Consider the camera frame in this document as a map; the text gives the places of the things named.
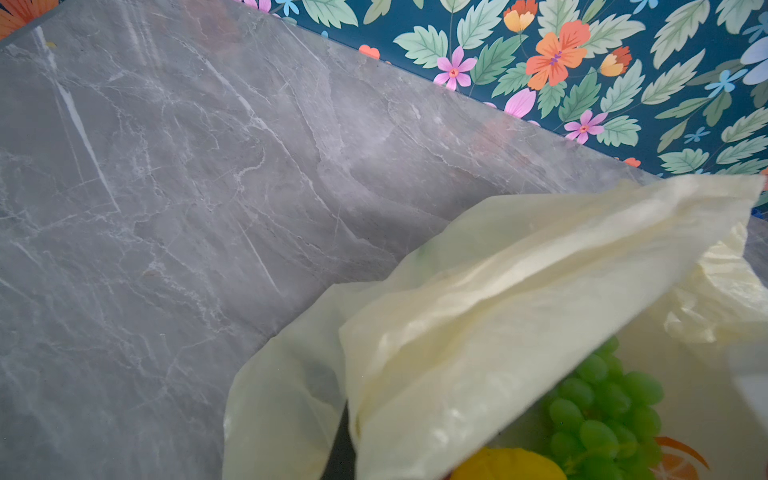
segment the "yellow flower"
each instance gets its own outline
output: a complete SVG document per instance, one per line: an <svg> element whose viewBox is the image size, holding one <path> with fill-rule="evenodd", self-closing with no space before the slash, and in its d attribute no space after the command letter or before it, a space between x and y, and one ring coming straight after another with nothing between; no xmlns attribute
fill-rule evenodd
<svg viewBox="0 0 768 480"><path fill-rule="evenodd" d="M629 47L617 48L609 55L605 55L605 59L600 65L600 73L606 77L623 75L631 62L632 55L629 54Z"/></svg>
<svg viewBox="0 0 768 480"><path fill-rule="evenodd" d="M504 25L514 33L520 33L533 22L536 12L536 0L517 0L512 8L507 8L504 12Z"/></svg>

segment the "orange slice print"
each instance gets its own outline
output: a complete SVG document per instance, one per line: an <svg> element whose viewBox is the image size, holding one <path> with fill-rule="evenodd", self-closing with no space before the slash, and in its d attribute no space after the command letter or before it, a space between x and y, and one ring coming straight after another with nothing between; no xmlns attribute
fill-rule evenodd
<svg viewBox="0 0 768 480"><path fill-rule="evenodd" d="M682 442L669 437L657 437L656 443L660 447L667 447L661 463L651 469L657 480L699 480L696 466L689 458L707 469L710 467L699 452Z"/></svg>
<svg viewBox="0 0 768 480"><path fill-rule="evenodd" d="M685 458L667 453L651 471L657 480L699 480L696 467Z"/></svg>

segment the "green grape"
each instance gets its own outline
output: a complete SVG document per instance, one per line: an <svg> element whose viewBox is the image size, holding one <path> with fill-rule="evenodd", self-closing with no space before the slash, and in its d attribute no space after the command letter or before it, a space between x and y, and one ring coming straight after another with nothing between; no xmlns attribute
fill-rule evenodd
<svg viewBox="0 0 768 480"><path fill-rule="evenodd" d="M621 377L624 376L624 366L621 364L621 360L610 353L598 353L598 356L600 356L608 366L609 379L621 379Z"/></svg>
<svg viewBox="0 0 768 480"><path fill-rule="evenodd" d="M625 423L640 440L652 439L661 432L661 418L651 407L633 408Z"/></svg>
<svg viewBox="0 0 768 480"><path fill-rule="evenodd" d="M543 397L541 397L541 404L544 406L545 410L549 410L549 406L557 398L558 398L558 387L554 387L549 392L546 392Z"/></svg>
<svg viewBox="0 0 768 480"><path fill-rule="evenodd" d="M558 390L560 395L567 400L571 400L582 410L588 409L594 402L594 392L592 388L582 379L565 379L560 384Z"/></svg>
<svg viewBox="0 0 768 480"><path fill-rule="evenodd" d="M602 358L592 354L576 367L576 374L587 383L599 383L608 377L608 365Z"/></svg>
<svg viewBox="0 0 768 480"><path fill-rule="evenodd" d="M578 432L584 416L581 410L571 400L555 399L549 406L549 418L557 430Z"/></svg>
<svg viewBox="0 0 768 480"><path fill-rule="evenodd" d="M629 372L621 384L632 400L641 405L656 405L664 398L664 387L647 373Z"/></svg>
<svg viewBox="0 0 768 480"><path fill-rule="evenodd" d="M587 420L578 432L581 444L590 455L615 458L619 451L619 440L608 425L597 420Z"/></svg>
<svg viewBox="0 0 768 480"><path fill-rule="evenodd" d="M653 439L643 440L637 448L639 453L642 454L642 458L647 467L655 467L656 465L659 465L659 462L661 462L661 459L664 457L661 447Z"/></svg>
<svg viewBox="0 0 768 480"><path fill-rule="evenodd" d="M636 472L648 470L648 462L646 462L645 455L639 448L634 455L629 458L623 458L616 462L616 464L619 468L629 474L630 478L632 478L632 475Z"/></svg>
<svg viewBox="0 0 768 480"><path fill-rule="evenodd" d="M584 446L570 433L556 432L549 440L549 449L552 455L559 461L574 458L586 452Z"/></svg>
<svg viewBox="0 0 768 480"><path fill-rule="evenodd" d="M638 469L625 477L627 480L656 480L656 475L647 468Z"/></svg>
<svg viewBox="0 0 768 480"><path fill-rule="evenodd" d="M623 480L621 470L609 459L589 457L584 460L584 474L590 480Z"/></svg>
<svg viewBox="0 0 768 480"><path fill-rule="evenodd" d="M598 353L613 353L619 348L619 339L615 336L612 336L610 339L606 340L605 343L600 345L600 348L598 348Z"/></svg>
<svg viewBox="0 0 768 480"><path fill-rule="evenodd" d="M637 437L634 433L616 420L607 420L605 425L614 431L619 441L617 458L630 458L637 451Z"/></svg>
<svg viewBox="0 0 768 480"><path fill-rule="evenodd" d="M629 412L632 407L632 400L624 390L616 383L604 382L598 385L595 392L595 399L601 409L608 416L618 418Z"/></svg>

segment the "grey marble countertop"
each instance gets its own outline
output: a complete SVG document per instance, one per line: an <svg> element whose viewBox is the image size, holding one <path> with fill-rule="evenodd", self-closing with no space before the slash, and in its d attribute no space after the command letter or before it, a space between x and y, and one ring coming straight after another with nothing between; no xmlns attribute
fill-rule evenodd
<svg viewBox="0 0 768 480"><path fill-rule="evenodd" d="M217 478L234 374L330 284L622 178L229 0L69 0L0 51L0 478Z"/></svg>

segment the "pink flower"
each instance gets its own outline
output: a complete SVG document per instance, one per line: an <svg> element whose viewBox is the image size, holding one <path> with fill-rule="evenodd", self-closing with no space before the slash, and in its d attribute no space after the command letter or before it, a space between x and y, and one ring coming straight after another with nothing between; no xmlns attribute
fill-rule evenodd
<svg viewBox="0 0 768 480"><path fill-rule="evenodd" d="M523 118L536 103L536 91L526 88L512 95L504 106L504 113L512 117Z"/></svg>
<svg viewBox="0 0 768 480"><path fill-rule="evenodd" d="M448 82L448 89L455 90L456 82L462 87L468 87L472 80L467 75L466 71L470 71L475 67L478 62L477 58L467 58L464 60L464 48L456 47L451 56L451 61L448 57L440 57L437 59L437 68L443 70L445 73L437 74L435 77L435 83L442 85Z"/></svg>
<svg viewBox="0 0 768 480"><path fill-rule="evenodd" d="M246 5L257 10L261 10L264 13L269 13L272 9L272 0L243 0Z"/></svg>
<svg viewBox="0 0 768 480"><path fill-rule="evenodd" d="M576 140L579 144L587 143L587 139L590 135L601 134L605 131L600 124L608 116L605 114L597 114L592 118L592 110L587 110L581 114L579 121L572 121L565 124L565 130L570 131L570 134L565 135L568 140Z"/></svg>

